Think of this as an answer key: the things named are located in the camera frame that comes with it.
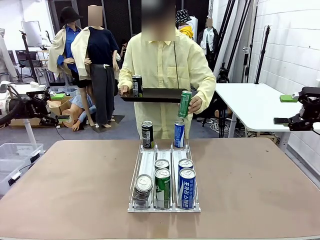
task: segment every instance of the black tray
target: black tray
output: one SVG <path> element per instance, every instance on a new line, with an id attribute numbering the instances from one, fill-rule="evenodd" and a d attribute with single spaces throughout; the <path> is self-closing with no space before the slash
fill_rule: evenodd
<path id="1" fill-rule="evenodd" d="M 183 88 L 143 88 L 143 97 L 134 97 L 131 90 L 128 96 L 121 98 L 126 102 L 139 103 L 173 103 L 179 104 Z"/>

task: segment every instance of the cardboard box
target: cardboard box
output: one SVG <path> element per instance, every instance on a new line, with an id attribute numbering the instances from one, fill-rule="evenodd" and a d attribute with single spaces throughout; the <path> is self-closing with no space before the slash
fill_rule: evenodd
<path id="1" fill-rule="evenodd" d="M 71 107 L 70 99 L 72 99 L 72 96 L 66 96 L 64 99 L 61 100 L 55 100 L 56 102 L 61 102 L 61 106 L 59 107 L 51 107 L 50 110 L 52 113 L 56 115 L 61 115 L 62 112 L 66 109 L 69 109 Z M 31 118 L 29 119 L 30 125 L 34 128 L 48 128 L 50 126 L 40 126 L 40 119 L 39 118 Z M 12 127 L 24 127 L 24 120 L 23 119 L 12 119 L 11 123 L 9 124 Z"/>

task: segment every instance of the black shorts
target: black shorts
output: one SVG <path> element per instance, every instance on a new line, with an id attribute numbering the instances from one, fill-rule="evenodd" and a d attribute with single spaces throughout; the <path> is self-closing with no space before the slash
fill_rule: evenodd
<path id="1" fill-rule="evenodd" d="M 91 84 L 91 80 L 87 80 L 87 79 L 80 80 L 79 79 L 79 73 L 71 70 L 71 74 L 72 74 L 74 82 L 78 86 L 78 88 L 83 89 L 83 88 L 86 88 L 87 86 L 89 86 Z"/>

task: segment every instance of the clear plastic organizer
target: clear plastic organizer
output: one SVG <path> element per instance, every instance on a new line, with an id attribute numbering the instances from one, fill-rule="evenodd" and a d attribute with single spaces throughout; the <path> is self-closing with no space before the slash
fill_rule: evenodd
<path id="1" fill-rule="evenodd" d="M 3 196 L 44 154 L 43 144 L 5 143 L 0 146 L 0 196 Z"/>
<path id="2" fill-rule="evenodd" d="M 169 170 L 170 170 L 170 203 L 168 209 L 161 209 L 159 206 L 163 206 L 163 202 L 159 202 L 156 198 L 156 186 L 155 186 L 155 162 L 158 159 L 166 159 L 169 161 Z M 193 199 L 193 208 L 191 209 L 182 209 L 181 201 L 179 200 L 179 191 L 178 191 L 178 163 L 181 159 L 190 159 L 192 160 L 191 151 L 189 144 L 186 144 L 184 148 L 174 148 L 171 143 L 170 148 L 168 149 L 159 149 L 158 144 L 155 143 L 153 149 L 145 149 L 142 145 L 139 146 L 137 159 L 134 166 L 133 176 L 130 185 L 129 192 L 129 208 L 128 212 L 134 213 L 163 213 L 163 212 L 201 212 L 198 196 L 198 186 L 197 186 L 197 176 L 195 180 L 194 188 L 194 199 Z M 193 169 L 197 173 L 196 163 L 193 162 Z M 152 190 L 149 195 L 148 201 L 146 201 L 143 208 L 135 203 L 134 200 L 134 191 L 135 191 L 135 182 L 138 176 L 148 175 L 152 178 Z"/>

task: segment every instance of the can lid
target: can lid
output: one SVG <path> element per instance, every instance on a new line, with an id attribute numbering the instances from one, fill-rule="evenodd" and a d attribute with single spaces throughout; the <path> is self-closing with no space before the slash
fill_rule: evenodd
<path id="1" fill-rule="evenodd" d="M 152 189 L 152 179 L 147 174 L 142 174 L 138 176 L 135 180 L 135 187 L 141 192 L 148 192 Z"/>
<path id="2" fill-rule="evenodd" d="M 176 121 L 174 124 L 178 125 L 178 126 L 184 126 L 185 125 L 185 123 L 183 121 Z"/>
<path id="3" fill-rule="evenodd" d="M 169 166 L 169 161 L 166 159 L 158 159 L 154 164 L 157 168 L 166 168 Z"/>
<path id="4" fill-rule="evenodd" d="M 155 171 L 155 176 L 158 179 L 166 179 L 170 177 L 170 171 L 167 168 L 160 168 Z"/>
<path id="5" fill-rule="evenodd" d="M 146 126 L 146 127 L 152 126 L 152 121 L 144 121 L 142 123 L 142 126 Z"/>
<path id="6" fill-rule="evenodd" d="M 186 168 L 191 168 L 194 165 L 194 162 L 188 158 L 184 158 L 184 159 L 181 159 L 178 164 L 180 167 L 186 169 Z"/>
<path id="7" fill-rule="evenodd" d="M 184 179 L 193 179 L 196 176 L 196 172 L 191 168 L 183 168 L 180 171 L 180 176 Z"/>

